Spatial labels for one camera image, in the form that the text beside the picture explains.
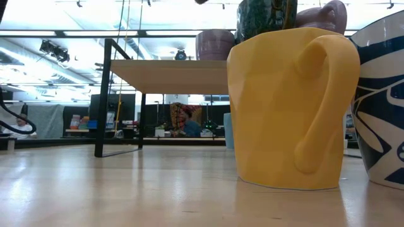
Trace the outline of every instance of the person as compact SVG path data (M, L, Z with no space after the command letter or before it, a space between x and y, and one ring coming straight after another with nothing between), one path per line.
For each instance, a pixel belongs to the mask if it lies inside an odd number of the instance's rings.
M192 111L188 108L182 109L181 117L185 119L184 132L188 137L200 137L201 136L201 126L198 123L191 120Z
M27 115L21 113L21 117L26 118ZM31 131L32 126L28 125L24 120L17 118L16 119L16 125L11 125L11 127L21 130L21 131ZM10 133L11 137L17 138L17 139L36 139L37 138L37 133L33 132L32 134L26 135L26 134L19 134L17 132L13 132L9 129L5 129L3 133Z

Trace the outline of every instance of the fluorescent light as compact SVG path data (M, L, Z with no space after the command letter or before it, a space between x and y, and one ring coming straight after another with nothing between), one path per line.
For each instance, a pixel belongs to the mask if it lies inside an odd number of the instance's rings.
M90 100L5 100L4 102L53 102L53 103L90 103Z
M76 84L53 84L53 86L88 86L90 84L76 83Z
M197 35L202 31L147 31L147 35Z
M13 86L49 86L47 83L12 83Z
M21 35L21 36L56 36L53 31L12 31L12 30L0 30L0 35Z
M117 84L117 83L114 83L114 84L109 84L108 86L121 86L121 84ZM122 86L131 86L130 84L122 84Z
M136 94L136 91L116 91L117 94Z
M104 37L104 36L126 36L126 31L121 30L119 31L70 31L64 32L67 36L94 36L94 37ZM137 31L128 31L128 35L137 35Z
M343 35L348 35L351 36L353 34L355 34L357 31L345 31L345 33Z

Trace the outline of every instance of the spotlight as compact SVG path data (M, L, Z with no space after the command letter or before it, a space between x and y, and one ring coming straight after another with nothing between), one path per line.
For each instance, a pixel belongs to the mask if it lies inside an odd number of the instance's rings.
M62 48L52 44L48 40L42 41L39 51L41 51L45 54L50 54L50 56L56 58L56 60L58 62L70 61L70 55L68 54L68 50L62 49Z

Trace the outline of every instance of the ceiling light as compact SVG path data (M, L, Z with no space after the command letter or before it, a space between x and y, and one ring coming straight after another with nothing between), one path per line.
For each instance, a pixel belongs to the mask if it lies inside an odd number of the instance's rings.
M53 31L12 31L0 30L0 35L19 35L19 36L56 36Z
M136 94L136 91L116 91L117 94Z
M193 30L193 31L147 31L147 35L197 35L202 31Z
M97 84L94 84L94 86L101 86L101 84L100 83L97 83ZM113 83L113 84L110 84L109 86L130 86L130 84L118 84L118 83Z
M13 83L14 86L87 86L88 83L77 84L53 84L53 83Z
M70 32L64 32L65 35L67 36L91 36L91 37L108 37L108 36L112 36L112 37L117 37L119 36L133 36L133 35L137 35L138 32L137 31L128 31L128 33L126 33L125 30L121 30L121 32L119 31L70 31Z
M50 101L50 100L25 100L22 102L47 102L47 101Z

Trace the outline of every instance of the computer monitor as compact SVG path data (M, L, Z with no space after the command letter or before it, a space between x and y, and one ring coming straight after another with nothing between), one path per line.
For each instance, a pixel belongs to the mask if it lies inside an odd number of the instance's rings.
M119 120L134 120L135 94L121 94L121 110ZM108 97L108 112L115 112L117 115L118 94L111 94ZM98 120L98 107L100 106L100 95L92 95L90 102L90 120Z

